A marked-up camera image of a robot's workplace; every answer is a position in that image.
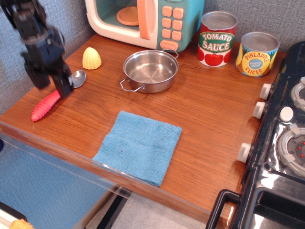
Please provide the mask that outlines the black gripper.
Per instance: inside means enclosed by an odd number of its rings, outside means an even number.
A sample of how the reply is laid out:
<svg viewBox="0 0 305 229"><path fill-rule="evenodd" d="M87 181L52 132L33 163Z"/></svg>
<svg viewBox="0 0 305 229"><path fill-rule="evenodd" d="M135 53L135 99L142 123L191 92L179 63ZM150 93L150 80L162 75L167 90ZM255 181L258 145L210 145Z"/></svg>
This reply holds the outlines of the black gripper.
<svg viewBox="0 0 305 229"><path fill-rule="evenodd" d="M26 46L22 53L27 75L38 89L50 84L49 74L61 98L68 97L74 91L72 73L64 62L64 39L54 27L48 27L41 33L29 28L21 29L21 41Z"/></svg>

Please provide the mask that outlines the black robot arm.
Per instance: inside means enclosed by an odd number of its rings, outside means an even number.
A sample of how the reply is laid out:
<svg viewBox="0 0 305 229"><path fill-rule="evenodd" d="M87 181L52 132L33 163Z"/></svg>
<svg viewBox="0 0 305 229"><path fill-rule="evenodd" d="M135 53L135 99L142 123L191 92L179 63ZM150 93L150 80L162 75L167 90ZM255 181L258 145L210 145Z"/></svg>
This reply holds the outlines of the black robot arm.
<svg viewBox="0 0 305 229"><path fill-rule="evenodd" d="M74 88L72 73L62 57L64 38L47 24L39 1L2 0L0 6L27 49L21 55L33 84L43 89L53 81L60 97L69 96Z"/></svg>

